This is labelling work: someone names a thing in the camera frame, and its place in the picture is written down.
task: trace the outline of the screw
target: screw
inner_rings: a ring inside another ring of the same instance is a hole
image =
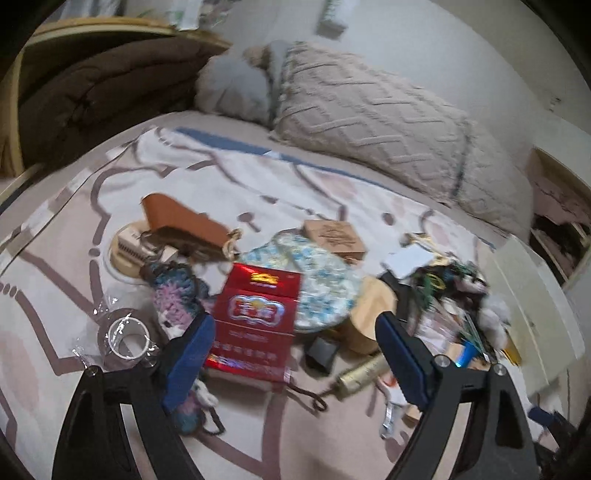
[[[492,367],[492,370],[494,373],[499,375],[499,377],[502,377],[503,375],[507,374],[507,369],[504,365],[501,364],[496,364],[494,367]]]
[[[98,372],[99,372],[99,367],[97,367],[96,365],[91,365],[90,367],[88,367],[86,369],[85,373],[89,377],[94,377]]]
[[[446,357],[445,355],[437,355],[435,357],[435,363],[436,363],[436,365],[439,365],[442,368],[446,368],[446,367],[450,366],[452,361],[448,357]]]

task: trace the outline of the white card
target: white card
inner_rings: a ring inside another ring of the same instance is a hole
[[[429,265],[435,260],[435,253],[424,249],[419,244],[401,248],[395,254],[389,254],[384,265],[399,280],[408,277],[416,269]]]

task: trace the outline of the tape roll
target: tape roll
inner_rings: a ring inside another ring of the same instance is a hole
[[[121,353],[121,342],[123,342],[126,337],[132,335],[141,338],[141,342],[144,344],[141,352],[136,354],[131,351],[129,351],[129,354]],[[140,360],[150,347],[150,333],[146,325],[140,322],[137,318],[128,315],[111,324],[107,341],[111,351],[119,358],[132,361]]]
[[[97,343],[107,371],[133,367],[148,353],[152,355],[160,343],[159,332],[154,330],[151,322],[145,321],[139,310],[123,308],[108,312],[98,320],[98,324]],[[122,343],[125,337],[131,335],[145,339],[135,352],[131,352],[125,342]]]

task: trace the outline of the bed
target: bed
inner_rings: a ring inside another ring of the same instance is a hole
[[[366,274],[379,273],[380,259],[399,248],[403,232],[418,229],[418,218],[429,208],[437,213],[427,230],[464,260],[478,263],[504,241],[500,231],[460,209],[359,164],[272,141],[266,128],[249,122],[186,111],[114,136],[26,190],[1,217],[0,238],[7,238],[8,247],[0,253],[0,309],[12,319],[0,340],[1,427],[35,478],[50,477],[57,436],[82,370],[72,347],[91,345],[92,335],[96,339],[94,310],[121,280],[105,262],[110,238],[141,214],[139,200],[146,192],[184,190],[182,201],[199,209],[203,198],[211,205],[211,184],[227,202],[207,211],[243,229],[242,249],[297,228],[310,215],[346,218],[369,247],[361,266]],[[221,288],[224,273],[223,267],[202,272],[213,291]],[[298,367],[300,346],[292,355],[299,386],[323,391],[330,378],[309,377]],[[334,373],[358,361],[342,355]],[[385,404],[374,388],[344,402],[329,398],[329,412],[316,416],[291,394],[219,380],[210,387],[220,398],[228,431],[222,437],[184,438],[206,479],[385,478],[413,430],[401,423],[396,438],[379,438]],[[548,399],[561,410],[556,401]],[[447,478],[451,470],[466,416],[461,408],[436,478]],[[130,408],[124,418],[138,468],[144,478],[154,478]],[[532,428],[537,438],[541,430]]]

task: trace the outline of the cardboard box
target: cardboard box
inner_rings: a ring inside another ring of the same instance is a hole
[[[288,381],[300,283],[299,273],[235,263],[213,308],[216,337],[205,366]]]
[[[304,234],[322,248],[342,258],[363,260],[365,245],[349,222],[306,220]]]

